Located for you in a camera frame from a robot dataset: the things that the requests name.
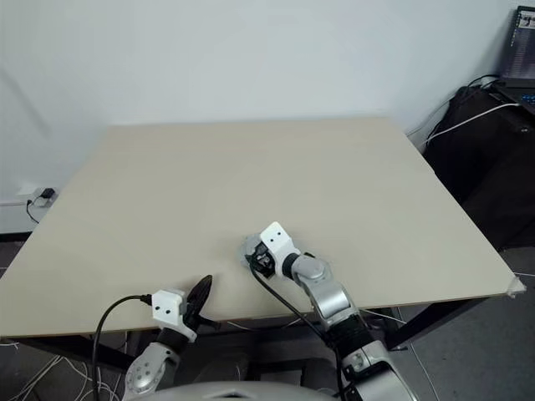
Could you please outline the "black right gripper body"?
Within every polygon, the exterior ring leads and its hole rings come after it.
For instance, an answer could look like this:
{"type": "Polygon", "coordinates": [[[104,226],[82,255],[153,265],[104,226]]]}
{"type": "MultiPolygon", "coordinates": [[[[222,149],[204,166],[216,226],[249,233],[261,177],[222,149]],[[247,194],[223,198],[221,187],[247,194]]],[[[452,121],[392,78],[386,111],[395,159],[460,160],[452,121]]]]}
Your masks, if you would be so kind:
{"type": "Polygon", "coordinates": [[[275,261],[265,245],[257,245],[251,255],[246,256],[250,268],[265,278],[275,274],[275,261]]]}

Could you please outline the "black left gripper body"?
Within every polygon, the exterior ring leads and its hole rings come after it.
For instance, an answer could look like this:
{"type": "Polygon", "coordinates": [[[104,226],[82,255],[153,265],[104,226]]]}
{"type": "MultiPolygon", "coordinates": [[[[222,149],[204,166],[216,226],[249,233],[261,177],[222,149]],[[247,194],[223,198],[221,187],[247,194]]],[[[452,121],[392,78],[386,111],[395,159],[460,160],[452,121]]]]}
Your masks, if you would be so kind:
{"type": "Polygon", "coordinates": [[[209,327],[215,331],[221,328],[219,322],[213,321],[201,315],[201,312],[187,312],[183,316],[183,322],[193,332],[197,332],[200,327],[209,327]]]}

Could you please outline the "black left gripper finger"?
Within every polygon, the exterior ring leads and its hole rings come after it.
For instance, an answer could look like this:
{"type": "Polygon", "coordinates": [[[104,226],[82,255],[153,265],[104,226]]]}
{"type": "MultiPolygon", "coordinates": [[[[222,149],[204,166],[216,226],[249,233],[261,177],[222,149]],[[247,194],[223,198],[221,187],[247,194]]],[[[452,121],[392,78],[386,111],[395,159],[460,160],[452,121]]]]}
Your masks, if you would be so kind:
{"type": "Polygon", "coordinates": [[[211,291],[213,275],[204,276],[190,291],[191,300],[206,300],[211,291]]]}
{"type": "Polygon", "coordinates": [[[200,312],[204,307],[208,292],[190,292],[187,297],[187,312],[200,312]]]}

